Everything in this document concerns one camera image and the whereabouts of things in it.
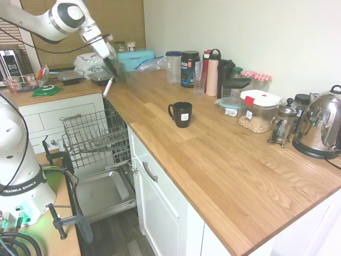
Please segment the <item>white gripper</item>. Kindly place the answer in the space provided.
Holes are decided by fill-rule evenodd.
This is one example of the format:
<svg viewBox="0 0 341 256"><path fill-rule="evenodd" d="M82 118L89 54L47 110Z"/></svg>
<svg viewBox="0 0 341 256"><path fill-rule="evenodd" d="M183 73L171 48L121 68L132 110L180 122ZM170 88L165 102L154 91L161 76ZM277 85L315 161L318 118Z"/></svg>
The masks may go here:
<svg viewBox="0 0 341 256"><path fill-rule="evenodd" d="M99 27L96 24L84 27L81 29L81 38L83 41L90 45L96 53L103 59L105 67L112 73L114 78L118 78L117 69L114 67L113 62L108 58L110 51Z"/></svg>

